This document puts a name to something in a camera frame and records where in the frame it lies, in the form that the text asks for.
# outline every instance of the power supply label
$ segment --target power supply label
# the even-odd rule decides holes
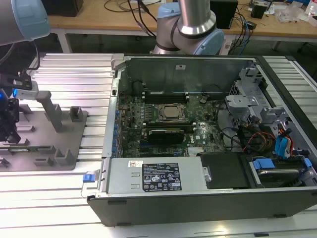
[[[143,164],[143,191],[179,191],[182,190],[178,163]]]

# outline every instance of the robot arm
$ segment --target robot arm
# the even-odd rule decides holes
[[[179,0],[158,10],[157,44],[153,54],[215,55],[224,41],[209,0]]]
[[[47,36],[50,25],[41,0],[1,0],[0,32],[0,46]],[[31,77],[25,70],[17,76],[0,73],[0,141],[20,141],[15,125],[19,122],[19,101],[9,97],[12,93],[15,97],[18,89],[32,88]]]
[[[50,33],[41,0],[0,1],[0,46],[33,41]]]

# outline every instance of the blue latch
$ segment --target blue latch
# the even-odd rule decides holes
[[[272,159],[269,158],[256,159],[253,161],[253,166],[256,170],[275,169]]]
[[[96,175],[86,174],[83,177],[83,182],[95,182],[95,181],[96,181]]]
[[[305,158],[304,162],[305,162],[305,165],[306,165],[307,169],[309,169],[311,166],[313,166],[311,161],[308,158]]]
[[[285,156],[286,147],[288,144],[288,140],[286,137],[278,135],[275,143],[275,152],[278,156],[281,156],[283,160],[287,160]]]

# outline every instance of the workbench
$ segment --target workbench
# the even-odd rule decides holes
[[[257,24],[251,37],[252,40],[317,42],[317,27],[313,27],[305,21],[279,23],[275,16],[266,16],[266,14],[262,19],[251,18],[251,12],[247,11],[247,6],[243,6],[248,2],[249,0],[239,0],[238,8],[241,9],[240,12],[247,21]],[[72,52],[67,34],[146,35],[138,27],[130,12],[108,11],[104,8],[104,3],[105,0],[84,0],[83,8],[77,17],[49,16],[52,33],[58,35],[64,53]],[[159,6],[160,4],[149,6],[154,16],[157,16]],[[120,10],[115,0],[110,1],[107,7]],[[149,29],[156,32],[156,22],[148,14],[142,13],[142,16]],[[237,19],[234,19],[231,28],[223,31],[225,42],[220,54],[227,55],[232,41],[238,38],[241,33],[241,24],[238,23]]]
[[[57,172],[0,173],[0,233],[4,238],[184,238],[254,237],[254,233],[279,238],[317,237],[317,206],[293,217],[245,219],[180,224],[105,227],[81,194],[83,175],[101,167],[101,153],[110,98],[111,54],[46,54],[33,74],[40,90],[51,90],[52,102],[62,110],[81,106],[89,116],[76,168]],[[317,126],[317,85],[296,61],[265,57],[299,106]],[[281,106],[271,89],[267,89]],[[34,101],[21,101],[33,111],[43,110]],[[95,191],[96,183],[88,183]]]

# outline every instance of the desk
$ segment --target desk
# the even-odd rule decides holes
[[[242,4],[248,2],[249,0],[240,0],[239,9]],[[57,33],[64,53],[72,52],[67,34],[146,35],[137,26],[130,12],[108,11],[104,9],[104,3],[105,0],[84,0],[83,8],[77,17],[49,16],[52,33]],[[154,16],[157,15],[159,6],[159,4],[149,6]],[[107,7],[119,10],[114,0],[109,2]],[[264,15],[262,19],[256,19],[251,18],[247,10],[241,9],[240,12],[246,20],[257,24],[252,35],[253,40],[317,42],[317,27],[313,27],[308,22],[279,23],[272,15],[268,17]],[[156,22],[149,15],[143,13],[143,19],[152,31],[157,30]],[[240,32],[241,26],[238,20],[233,21],[231,29],[224,30],[225,42],[220,51],[222,55],[228,54],[232,41]]]

